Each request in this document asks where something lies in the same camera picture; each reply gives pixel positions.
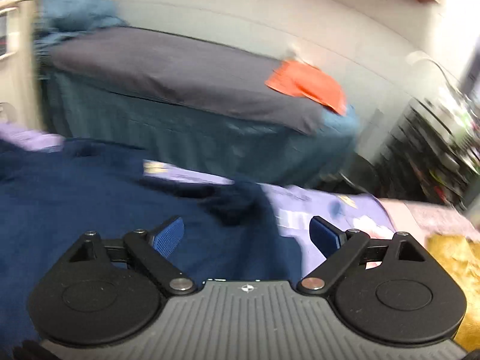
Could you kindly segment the navy blue padded jacket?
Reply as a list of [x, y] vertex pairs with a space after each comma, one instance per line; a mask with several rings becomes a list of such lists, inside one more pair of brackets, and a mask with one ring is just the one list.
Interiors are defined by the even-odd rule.
[[299, 244], [279, 233], [258, 184], [155, 178], [144, 173], [145, 156], [91, 140], [68, 140], [53, 152], [1, 144], [1, 347], [36, 335], [28, 295], [88, 231], [119, 238], [178, 216], [185, 233], [170, 261], [193, 281], [299, 281]]

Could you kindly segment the purple floral bed sheet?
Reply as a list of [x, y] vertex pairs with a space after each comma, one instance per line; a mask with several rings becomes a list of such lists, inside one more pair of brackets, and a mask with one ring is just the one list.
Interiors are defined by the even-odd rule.
[[[15, 124], [1, 122], [1, 139], [29, 151], [60, 151], [64, 138]], [[166, 180], [196, 184], [225, 185], [233, 181], [218, 175], [194, 172], [169, 163], [144, 160], [144, 174]], [[260, 184], [270, 200], [277, 218], [279, 233], [292, 236], [301, 247], [302, 272], [308, 273], [326, 260], [309, 236], [313, 216], [320, 216], [336, 228], [356, 228], [373, 239], [391, 239], [395, 227], [386, 210], [376, 198], [367, 194], [356, 196], [326, 193], [298, 186], [285, 188]]]

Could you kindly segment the pink patterned cloth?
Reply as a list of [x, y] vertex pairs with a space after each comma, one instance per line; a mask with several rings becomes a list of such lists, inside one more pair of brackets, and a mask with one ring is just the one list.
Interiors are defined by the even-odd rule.
[[479, 242], [479, 230], [454, 208], [423, 202], [380, 199], [394, 229], [410, 233], [419, 242], [433, 234], [463, 236]]

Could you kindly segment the yellow blanket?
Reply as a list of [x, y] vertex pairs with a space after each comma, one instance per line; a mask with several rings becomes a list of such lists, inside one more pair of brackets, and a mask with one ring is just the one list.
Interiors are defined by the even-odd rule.
[[455, 341], [464, 349], [479, 349], [479, 243], [463, 236], [433, 235], [426, 248], [465, 294], [467, 310]]

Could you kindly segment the black storage rack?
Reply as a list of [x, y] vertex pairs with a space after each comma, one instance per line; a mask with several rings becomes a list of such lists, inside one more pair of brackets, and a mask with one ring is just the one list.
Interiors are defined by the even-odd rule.
[[428, 102], [411, 100], [375, 160], [378, 197], [466, 211], [479, 193], [479, 135], [455, 142]]

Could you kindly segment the teal bed skirt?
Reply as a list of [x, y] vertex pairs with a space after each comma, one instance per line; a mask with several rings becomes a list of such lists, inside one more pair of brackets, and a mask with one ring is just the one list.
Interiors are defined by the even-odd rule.
[[44, 122], [65, 137], [142, 147], [152, 159], [197, 172], [273, 185], [314, 185], [353, 155], [359, 120], [324, 110], [303, 134], [161, 100], [51, 68], [40, 80]]

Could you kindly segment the orange cloth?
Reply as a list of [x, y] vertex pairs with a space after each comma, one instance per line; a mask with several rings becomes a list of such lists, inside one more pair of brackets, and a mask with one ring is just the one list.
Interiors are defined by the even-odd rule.
[[318, 67], [296, 59], [284, 60], [264, 82], [280, 94], [307, 98], [338, 115], [347, 113], [346, 94], [342, 86]]

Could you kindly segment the white machine with control panel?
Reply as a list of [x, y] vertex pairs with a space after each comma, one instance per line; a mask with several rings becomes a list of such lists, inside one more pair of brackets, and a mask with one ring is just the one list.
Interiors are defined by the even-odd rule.
[[39, 0], [1, 0], [1, 120], [43, 129], [33, 50]]

